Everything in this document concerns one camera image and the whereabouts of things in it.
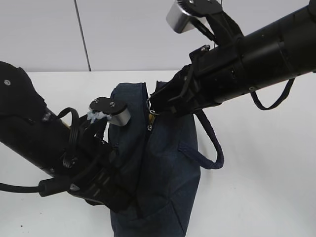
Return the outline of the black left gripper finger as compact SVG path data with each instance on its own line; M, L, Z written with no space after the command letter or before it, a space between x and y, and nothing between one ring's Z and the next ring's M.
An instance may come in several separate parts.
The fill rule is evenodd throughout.
M102 160L100 169L83 189L83 199L91 205L104 205L113 212L129 207L138 183L138 156L113 150Z

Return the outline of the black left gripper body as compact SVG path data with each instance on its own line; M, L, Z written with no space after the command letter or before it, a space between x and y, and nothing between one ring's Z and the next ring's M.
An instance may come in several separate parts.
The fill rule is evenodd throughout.
M85 200L108 200L116 192L111 181L111 146L103 140L107 118L94 122L86 118L73 118L70 126L58 118L66 132L66 148L60 157L62 174L56 176L56 192Z

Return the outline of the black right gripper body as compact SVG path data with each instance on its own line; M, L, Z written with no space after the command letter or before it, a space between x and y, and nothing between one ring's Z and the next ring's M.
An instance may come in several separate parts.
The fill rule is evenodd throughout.
M192 61L192 81L189 99L182 114L219 106L244 95L244 46L226 45L212 49L204 45L189 54Z

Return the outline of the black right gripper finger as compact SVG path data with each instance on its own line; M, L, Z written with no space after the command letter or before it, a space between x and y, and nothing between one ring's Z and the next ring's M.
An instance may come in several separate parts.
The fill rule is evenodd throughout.
M172 113L180 117L192 114L195 110L197 91L193 66L186 65L174 75L171 81L151 94L150 110L157 115Z

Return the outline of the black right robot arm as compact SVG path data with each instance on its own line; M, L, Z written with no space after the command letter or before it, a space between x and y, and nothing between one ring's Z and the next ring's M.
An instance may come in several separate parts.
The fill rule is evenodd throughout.
M249 35L215 0L177 0L166 20L177 33L189 26L198 29L216 47L204 45L190 53L191 63L150 96L153 114L192 114L286 81L279 104L296 77L316 70L313 0Z

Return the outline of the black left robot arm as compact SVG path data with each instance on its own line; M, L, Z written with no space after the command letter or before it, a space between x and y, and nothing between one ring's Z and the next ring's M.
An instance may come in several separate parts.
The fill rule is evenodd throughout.
M123 127L130 120L122 100L99 97L79 116L71 107L52 112L27 73L0 64L0 141L50 176L37 186L1 184L10 193L47 197L63 192L113 212L128 208L133 194L118 180L116 152L101 133L106 125Z

